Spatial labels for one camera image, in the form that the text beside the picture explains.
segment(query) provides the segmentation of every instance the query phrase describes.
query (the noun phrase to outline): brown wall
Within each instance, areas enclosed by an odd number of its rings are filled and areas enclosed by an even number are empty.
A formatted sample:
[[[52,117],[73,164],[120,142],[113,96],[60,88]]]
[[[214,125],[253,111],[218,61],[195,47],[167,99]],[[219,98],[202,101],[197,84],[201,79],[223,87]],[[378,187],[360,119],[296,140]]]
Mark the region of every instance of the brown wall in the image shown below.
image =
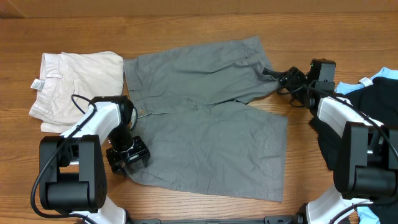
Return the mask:
[[[0,17],[398,11],[398,0],[0,0]]]

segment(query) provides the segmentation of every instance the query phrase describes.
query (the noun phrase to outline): robotic arm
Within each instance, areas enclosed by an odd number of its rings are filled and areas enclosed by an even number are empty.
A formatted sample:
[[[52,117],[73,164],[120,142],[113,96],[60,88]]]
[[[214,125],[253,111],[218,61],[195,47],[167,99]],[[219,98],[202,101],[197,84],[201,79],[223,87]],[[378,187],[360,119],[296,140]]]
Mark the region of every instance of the robotic arm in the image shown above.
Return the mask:
[[[385,127],[381,122],[364,119],[355,112],[347,99],[333,96],[335,62],[316,60],[304,75],[292,67],[286,72],[268,69],[279,81],[280,94],[291,94],[312,115],[326,122],[343,140],[339,151],[339,163],[334,171],[334,184],[317,200],[304,204],[299,212],[289,216],[268,216],[260,220],[185,220],[182,223],[217,224],[329,224],[338,223],[354,211],[353,205],[392,203],[398,200],[398,159],[392,145],[398,146],[398,129]],[[123,174],[123,167],[141,160],[146,166],[150,158],[148,148],[139,136],[131,137],[129,123],[136,122],[134,105],[126,96],[95,97],[92,100],[97,112],[87,123],[94,110],[89,107],[86,115],[71,130],[61,136],[44,137],[40,142],[40,202],[44,209],[61,214],[80,214],[95,223],[103,224],[175,224],[175,221],[134,220],[128,212],[117,207],[106,196],[106,177],[101,145],[106,137],[112,147],[106,157],[114,173]],[[57,147],[84,124],[79,132],[52,160],[45,164]],[[381,128],[390,142],[380,135]],[[79,173],[61,173],[59,167],[79,165]]]

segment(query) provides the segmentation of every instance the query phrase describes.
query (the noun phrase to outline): wooden table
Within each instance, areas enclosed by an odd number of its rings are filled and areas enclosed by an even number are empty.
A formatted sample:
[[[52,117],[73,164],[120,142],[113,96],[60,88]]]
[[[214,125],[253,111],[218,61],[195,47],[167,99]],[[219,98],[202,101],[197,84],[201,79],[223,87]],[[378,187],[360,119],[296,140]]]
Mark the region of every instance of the wooden table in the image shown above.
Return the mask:
[[[88,54],[111,50],[134,58],[191,44],[258,35],[276,70],[309,70],[312,58],[336,61],[335,82],[356,83],[383,66],[398,69],[398,13],[260,14],[204,17],[110,17],[0,20],[0,223],[51,223],[31,209],[39,172],[41,120],[28,115],[42,53]],[[307,110],[288,96],[251,103],[289,117],[283,203],[176,192],[135,184],[112,174],[108,195],[133,218],[261,218],[293,214],[332,183]],[[57,220],[73,223],[74,219]]]

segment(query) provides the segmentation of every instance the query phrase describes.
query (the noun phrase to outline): white cloth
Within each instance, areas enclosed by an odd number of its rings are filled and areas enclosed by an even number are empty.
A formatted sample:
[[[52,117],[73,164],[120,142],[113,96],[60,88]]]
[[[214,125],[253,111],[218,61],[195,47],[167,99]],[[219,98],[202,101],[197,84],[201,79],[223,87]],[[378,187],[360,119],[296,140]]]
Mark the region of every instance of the white cloth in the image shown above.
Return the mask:
[[[71,128],[83,113],[71,100],[72,94],[94,96],[120,95],[123,90],[123,58],[114,52],[95,54],[47,54],[42,56],[40,79],[43,89],[29,114],[44,122],[43,132],[62,133]],[[84,111],[85,100],[75,98]]]

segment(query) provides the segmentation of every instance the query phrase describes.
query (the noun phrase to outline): blue cloth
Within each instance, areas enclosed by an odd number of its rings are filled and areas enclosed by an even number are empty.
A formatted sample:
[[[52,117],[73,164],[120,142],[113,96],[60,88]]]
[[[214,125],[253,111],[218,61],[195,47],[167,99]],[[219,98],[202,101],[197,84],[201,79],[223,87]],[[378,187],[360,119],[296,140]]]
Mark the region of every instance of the blue cloth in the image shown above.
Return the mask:
[[[372,210],[368,207],[358,207],[357,208],[359,219],[359,224],[380,224],[379,217],[377,217]]]
[[[372,78],[370,78],[370,80],[373,80],[376,77],[384,77],[384,78],[390,78],[390,79],[398,80],[398,71],[397,70],[391,70],[389,68],[383,67],[380,70],[380,72],[378,72],[377,74],[372,76]],[[347,83],[340,82],[337,85],[335,92],[345,95],[345,94],[351,93],[352,91],[362,89],[364,87],[365,87],[365,85],[363,85],[362,83],[352,85],[352,84],[347,84]]]

